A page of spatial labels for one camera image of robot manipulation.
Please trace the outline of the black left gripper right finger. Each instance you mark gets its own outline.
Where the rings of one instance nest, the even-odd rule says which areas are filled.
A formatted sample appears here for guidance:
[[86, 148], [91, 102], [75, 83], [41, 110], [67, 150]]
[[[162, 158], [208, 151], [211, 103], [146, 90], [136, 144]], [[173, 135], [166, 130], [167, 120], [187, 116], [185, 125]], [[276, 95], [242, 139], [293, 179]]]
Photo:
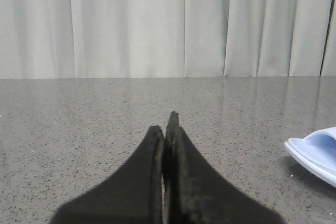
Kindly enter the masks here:
[[171, 112], [164, 142], [167, 223], [286, 223], [222, 177], [193, 145]]

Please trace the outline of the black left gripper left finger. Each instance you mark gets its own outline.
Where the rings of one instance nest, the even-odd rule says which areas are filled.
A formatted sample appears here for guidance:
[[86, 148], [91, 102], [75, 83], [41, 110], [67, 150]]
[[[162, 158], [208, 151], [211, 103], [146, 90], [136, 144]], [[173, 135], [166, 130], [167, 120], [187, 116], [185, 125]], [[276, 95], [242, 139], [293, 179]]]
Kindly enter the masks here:
[[149, 127], [116, 172], [63, 204], [51, 223], [162, 223], [163, 150], [161, 128]]

